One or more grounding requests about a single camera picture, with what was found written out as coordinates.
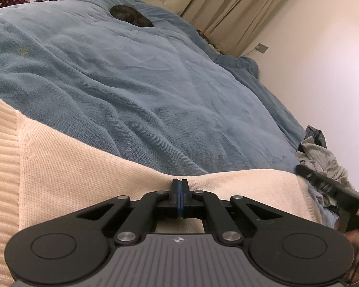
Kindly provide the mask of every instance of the silver screw head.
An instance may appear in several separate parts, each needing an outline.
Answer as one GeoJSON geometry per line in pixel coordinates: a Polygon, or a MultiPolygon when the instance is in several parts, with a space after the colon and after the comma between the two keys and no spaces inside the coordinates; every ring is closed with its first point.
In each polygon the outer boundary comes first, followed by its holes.
{"type": "Polygon", "coordinates": [[[235,231],[227,231],[222,234],[222,238],[226,241],[238,241],[241,236],[235,231]]]}
{"type": "Polygon", "coordinates": [[[121,232],[117,235],[117,239],[121,242],[130,242],[135,239],[135,234],[132,232],[121,232]]]}

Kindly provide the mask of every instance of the white curtain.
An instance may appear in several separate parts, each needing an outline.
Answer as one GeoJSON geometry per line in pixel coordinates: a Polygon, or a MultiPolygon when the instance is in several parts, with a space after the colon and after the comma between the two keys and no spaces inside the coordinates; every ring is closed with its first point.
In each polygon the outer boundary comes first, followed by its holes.
{"type": "Polygon", "coordinates": [[[285,0],[185,0],[181,17],[226,54],[239,56],[285,0]]]}

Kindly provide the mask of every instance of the cream knitted blanket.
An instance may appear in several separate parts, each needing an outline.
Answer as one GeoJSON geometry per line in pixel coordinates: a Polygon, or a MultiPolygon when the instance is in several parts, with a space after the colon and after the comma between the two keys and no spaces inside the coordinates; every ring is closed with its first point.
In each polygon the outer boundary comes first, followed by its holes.
{"type": "MultiPolygon", "coordinates": [[[[168,190],[173,178],[220,199],[245,195],[305,219],[321,222],[306,182],[271,169],[203,176],[161,174],[70,138],[31,120],[0,99],[0,287],[12,283],[4,248],[17,231],[117,195],[140,199],[168,190]]],[[[199,220],[162,223],[159,231],[201,232],[199,220]]]]}

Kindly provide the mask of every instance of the black cat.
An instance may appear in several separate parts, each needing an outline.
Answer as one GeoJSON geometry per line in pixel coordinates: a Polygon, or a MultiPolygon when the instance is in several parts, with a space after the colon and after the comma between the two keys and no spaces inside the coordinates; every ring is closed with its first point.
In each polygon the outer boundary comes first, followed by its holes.
{"type": "Polygon", "coordinates": [[[110,9],[111,15],[121,21],[126,21],[129,24],[138,27],[154,27],[152,22],[142,15],[133,7],[126,5],[116,5],[110,9]]]}

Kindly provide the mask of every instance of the ribbed knit cuff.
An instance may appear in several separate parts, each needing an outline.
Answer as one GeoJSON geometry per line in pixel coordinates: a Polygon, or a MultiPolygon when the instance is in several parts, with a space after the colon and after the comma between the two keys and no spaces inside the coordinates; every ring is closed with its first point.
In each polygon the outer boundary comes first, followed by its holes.
{"type": "Polygon", "coordinates": [[[20,147],[16,111],[0,99],[0,286],[13,280],[4,248],[19,228],[20,147]]]}
{"type": "Polygon", "coordinates": [[[314,200],[312,199],[312,197],[309,193],[309,189],[307,187],[307,181],[300,176],[297,176],[297,180],[298,180],[299,186],[301,187],[301,191],[303,194],[303,198],[306,202],[307,209],[309,210],[309,213],[311,214],[312,221],[322,224],[322,216],[319,212],[319,208],[318,208],[317,204],[314,202],[314,200]]]}

